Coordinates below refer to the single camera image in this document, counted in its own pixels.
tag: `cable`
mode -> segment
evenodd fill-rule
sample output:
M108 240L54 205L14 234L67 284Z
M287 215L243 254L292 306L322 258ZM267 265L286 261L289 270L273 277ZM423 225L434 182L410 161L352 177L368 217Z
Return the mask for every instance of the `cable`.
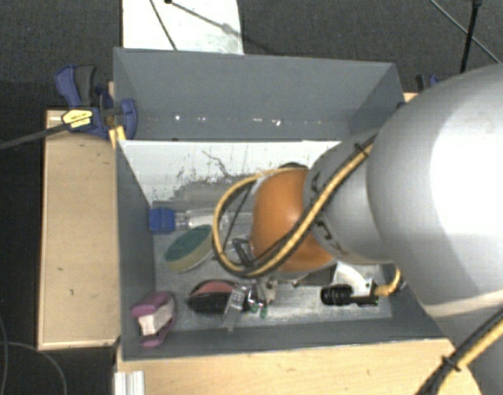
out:
M375 289L375 295L379 297L388 297L398 289L400 281L401 281L401 271L398 268L396 268L394 279L388 284L378 286Z
M0 328L2 333L2 344L4 345L4 363L2 369L2 382L1 382L0 395L4 395L4 392L6 391L6 382L7 382L7 368L10 360L9 360L9 349L8 349L9 342L7 340L6 327L4 326L1 314L0 314Z
M8 367L9 367L9 347L10 346L25 348L27 350L33 351L36 354L40 354L40 355L46 357L46 359L48 359L48 361L50 361L50 363L52 363L54 365L55 369L58 371L59 377L61 378L61 381L63 382L63 394L68 395L68 385L67 385L66 377L64 376L64 373L63 373L63 369L61 369L58 362L55 361L55 359L51 355L48 355L42 351L38 351L35 349L35 347L28 345L28 344L23 344L22 342L8 341L6 327L4 326L4 322L2 320L1 314L0 314L0 328L1 328L1 333L2 333L2 341L0 341L0 346L4 347L4 362L3 362L0 395L4 395L4 393L6 392L7 371L8 371Z
M68 385L67 385L66 377L64 376L64 373L63 373L63 369L61 369L61 366L59 365L59 363L51 355L48 355L48 354L46 354L45 352L42 352L42 351L38 351L38 350L35 349L35 347L30 346L28 344L23 344L22 342L9 341L7 344L9 346L16 346L16 347L20 347L20 348L26 348L27 350L33 351L35 354L40 354L43 357L46 357L46 359L50 363L52 363L52 365L54 365L55 369L58 372L59 377L61 378L61 381L63 382L63 394L64 395L68 395Z
M476 19L478 16L478 9L482 5L482 0L473 0L473 12L471 13L471 20L468 23L468 33L467 39L465 40L465 48L463 50L462 63L459 69L460 73L464 73L467 70L467 60L468 55L471 51L471 43L473 40L474 26L476 26Z
M431 2L436 9L438 9L447 19L449 19L453 24L455 24L464 34L468 34L468 31L465 29L465 27L461 26L458 23L458 21L456 21L436 0L428 0L428 1ZM501 63L501 61L493 53L491 53L491 51L489 51L489 49L485 45L483 45L477 38L473 37L473 41L494 62Z
M156 17L158 18L158 21L160 22L161 29L163 30L163 32L165 33L165 36L166 36L166 37L167 37L167 39L169 40L170 46L172 47L172 49L173 49L174 51L176 51L176 50L177 50L177 48L176 48L176 44L175 44L175 42L172 40L172 38L170 38L169 31L167 30L167 28L165 28L165 24L163 23L163 20L161 19L160 13L158 12L158 9L156 9L156 5L154 4L154 2L153 2L152 0L149 0L149 2L151 3L152 10L153 10L153 11L154 11L154 13L156 14Z
M503 308L471 334L421 386L417 395L436 395L454 371L472 363L503 336Z
M231 220L231 223L229 224L229 229L227 230L226 239L224 240L224 244L222 246L224 250L226 250L227 242L229 241L231 231L233 230L233 227L235 226L235 223L236 223L236 218L238 218L238 215L240 214L240 211L242 210L242 207L244 206L245 201L247 200L249 194L251 193L251 189L252 189L252 186L249 186L247 191L245 192L244 197L242 198L238 207L235 210L235 214L233 215L233 219Z
M321 191L315 197L314 201L305 209L305 212L296 222L294 227L288 232L284 237L281 238L279 244L274 244L274 250L271 255L260 265L253 268L245 268L241 265L233 263L227 255L224 253L224 249L220 243L219 235L219 222L221 215L226 209L226 203L231 198L232 194L238 191L240 188L248 185L249 183L254 183L257 179L264 177L265 175L276 174L285 170L292 169L278 169L269 170L262 173L258 173L251 177L241 180L240 182L234 184L227 190L221 197L220 201L215 208L213 227L212 227L212 240L213 240L213 251L218 257L220 264L233 275L239 277L259 277L284 263L297 249L297 247L302 243L306 234L310 231L310 227L315 221L317 215L324 208L325 204L333 196L333 192L337 187L346 180L350 174L355 171L355 169L361 165L361 163L368 157L370 150L373 145L375 137L369 139L363 146L357 146L356 152L350 156L333 175L330 177L328 182L323 186Z

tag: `green sponge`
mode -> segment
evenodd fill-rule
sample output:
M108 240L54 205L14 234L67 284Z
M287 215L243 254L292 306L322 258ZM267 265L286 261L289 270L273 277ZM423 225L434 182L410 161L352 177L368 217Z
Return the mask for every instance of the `green sponge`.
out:
M165 252L165 260L172 272L187 271L201 263L211 251L210 225L195 227L178 239Z

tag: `pink object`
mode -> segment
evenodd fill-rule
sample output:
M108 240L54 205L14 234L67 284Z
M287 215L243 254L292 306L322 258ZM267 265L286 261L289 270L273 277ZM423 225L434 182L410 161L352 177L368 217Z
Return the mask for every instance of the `pink object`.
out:
M143 318L145 319L143 322L146 322L147 316L150 315L157 316L158 309L160 309L162 306L165 306L166 304L172 305L173 316L162 327L160 327L160 329L156 333L144 336L141 342L142 346L146 348L153 348L161 345L167 333L175 325L176 321L174 317L175 303L170 293L168 293L167 291L160 291L150 294L141 303L136 304L134 307L131 308L130 314L133 316L133 318L138 318L138 320L140 318ZM155 318L149 318L149 319L151 319L153 323L157 322Z

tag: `gray box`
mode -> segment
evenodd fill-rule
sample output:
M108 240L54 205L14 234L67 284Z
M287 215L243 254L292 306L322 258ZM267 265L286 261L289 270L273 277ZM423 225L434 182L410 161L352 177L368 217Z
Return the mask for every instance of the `gray box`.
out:
M148 229L147 209L157 199L150 183L158 179L160 171L164 177L165 166L158 157L165 145L172 145L169 141L342 140L377 128L403 102L392 64L116 49L114 88L116 100L134 98L139 113L135 140L118 145L117 150L121 344L125 360L441 336L407 289L364 311L348 306L344 314L292 321L272 319L271 323L250 318L234 332L218 328L216 320L196 326L184 306L184 291L192 289L200 277L213 278L217 272L209 269L213 268L209 263L202 266L204 270L184 275L182 286L175 281L175 289L165 288L172 280L162 273L160 249L168 241L153 236ZM154 171L147 177L144 171L151 162ZM220 190L216 185L211 188L215 189L213 195ZM185 199L191 202L191 195L171 202L179 206ZM200 206L205 199L192 202L194 207ZM209 271L210 276L202 276L203 271ZM385 279L381 274L387 271L376 272L378 281ZM156 349L143 349L130 309L147 294L164 288L175 290L179 320L192 325L178 327ZM289 289L286 286L282 291L287 295Z

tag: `wooden board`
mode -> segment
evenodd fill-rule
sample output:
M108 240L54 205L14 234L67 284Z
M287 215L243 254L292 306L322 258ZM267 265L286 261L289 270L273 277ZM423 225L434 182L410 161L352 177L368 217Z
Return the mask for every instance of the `wooden board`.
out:
M48 127L61 113L48 112ZM119 335L113 178L109 142L68 132L46 140L40 350L110 346Z
M452 352L446 339L266 354L134 361L118 371L145 374L146 395L225 393L413 395ZM443 395L478 395L464 369Z

